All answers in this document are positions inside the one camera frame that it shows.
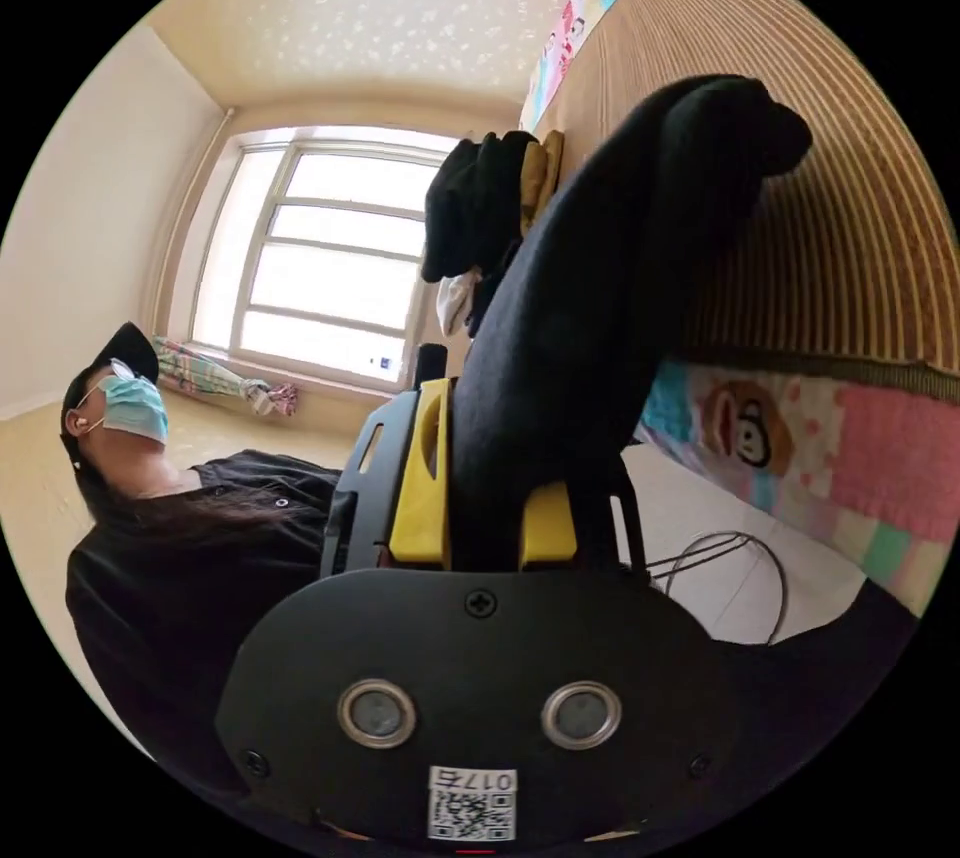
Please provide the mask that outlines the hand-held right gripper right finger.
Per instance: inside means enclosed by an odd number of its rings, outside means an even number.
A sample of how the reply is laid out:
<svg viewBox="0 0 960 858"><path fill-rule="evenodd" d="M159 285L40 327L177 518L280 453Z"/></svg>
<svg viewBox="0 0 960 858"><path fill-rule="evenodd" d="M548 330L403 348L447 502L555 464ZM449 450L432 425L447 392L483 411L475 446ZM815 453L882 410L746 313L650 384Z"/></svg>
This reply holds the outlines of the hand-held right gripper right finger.
<svg viewBox="0 0 960 858"><path fill-rule="evenodd" d="M576 555L577 535L566 484L535 489L523 508L519 569L568 567Z"/></svg>

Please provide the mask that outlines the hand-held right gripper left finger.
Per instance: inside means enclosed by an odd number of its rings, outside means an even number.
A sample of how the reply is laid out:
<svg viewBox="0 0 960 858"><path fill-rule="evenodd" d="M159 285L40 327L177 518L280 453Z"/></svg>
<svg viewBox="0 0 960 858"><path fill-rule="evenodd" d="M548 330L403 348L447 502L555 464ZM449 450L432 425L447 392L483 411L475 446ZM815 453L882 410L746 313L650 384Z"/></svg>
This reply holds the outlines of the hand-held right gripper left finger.
<svg viewBox="0 0 960 858"><path fill-rule="evenodd" d="M389 540L393 561L415 568L449 568L449 431L453 381L425 382Z"/></svg>

